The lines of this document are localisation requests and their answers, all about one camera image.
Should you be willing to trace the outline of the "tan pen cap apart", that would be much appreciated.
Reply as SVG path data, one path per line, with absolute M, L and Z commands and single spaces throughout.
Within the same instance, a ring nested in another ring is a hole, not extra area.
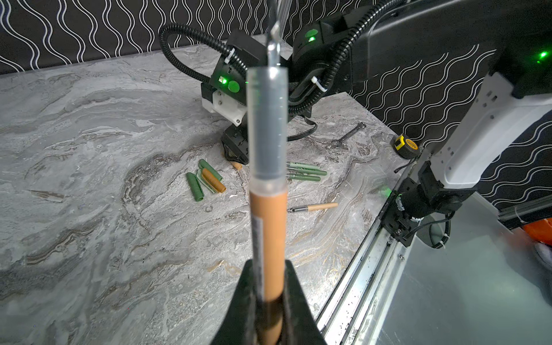
M 232 166 L 236 169 L 236 170 L 241 170 L 243 168 L 243 165 L 241 163 L 238 163 L 238 162 L 234 162 L 234 161 L 230 161 L 230 163 L 232 164 Z

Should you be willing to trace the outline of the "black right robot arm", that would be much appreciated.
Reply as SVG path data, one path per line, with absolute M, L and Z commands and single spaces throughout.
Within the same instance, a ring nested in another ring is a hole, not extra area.
M 444 224 L 500 155 L 551 114 L 550 1 L 375 1 L 288 37 L 292 117 L 348 92 L 398 136 L 416 178 L 391 193 L 382 226 L 408 246 Z

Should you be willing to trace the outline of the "tan pen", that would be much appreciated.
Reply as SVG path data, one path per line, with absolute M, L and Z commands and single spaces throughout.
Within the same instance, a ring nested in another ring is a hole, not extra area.
M 280 62 L 278 2 L 268 3 L 266 51 L 247 71 L 250 208 L 259 344 L 276 344 L 283 329 L 288 188 L 288 71 Z
M 311 212 L 311 211 L 320 211 L 330 208 L 336 208 L 338 203 L 327 203 L 327 204 L 311 204 L 304 206 L 294 206 L 288 209 L 288 213 L 297 213 L 297 212 Z

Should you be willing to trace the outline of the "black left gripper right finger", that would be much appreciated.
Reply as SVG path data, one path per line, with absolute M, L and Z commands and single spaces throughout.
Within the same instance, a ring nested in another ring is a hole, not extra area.
M 285 261 L 281 344 L 326 344 L 290 260 Z

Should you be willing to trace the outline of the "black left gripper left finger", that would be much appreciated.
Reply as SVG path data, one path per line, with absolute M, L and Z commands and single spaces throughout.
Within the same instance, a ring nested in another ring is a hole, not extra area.
M 257 337 L 255 316 L 257 301 L 254 293 L 252 260 L 244 264 L 239 281 L 224 319 L 211 344 L 254 344 Z

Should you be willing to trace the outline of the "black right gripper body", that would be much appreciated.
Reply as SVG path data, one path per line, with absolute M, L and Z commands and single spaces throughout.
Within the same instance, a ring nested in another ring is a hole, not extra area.
M 222 134 L 221 143 L 224 148 L 224 157 L 230 162 L 241 165 L 249 164 L 249 145 L 246 126 L 229 126 Z

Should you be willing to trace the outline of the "tan pen cap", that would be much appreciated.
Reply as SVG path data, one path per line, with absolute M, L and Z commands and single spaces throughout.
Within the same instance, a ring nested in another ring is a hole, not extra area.
M 209 184 L 217 193 L 223 193 L 227 190 L 226 186 L 208 169 L 202 169 L 201 175 L 207 184 Z

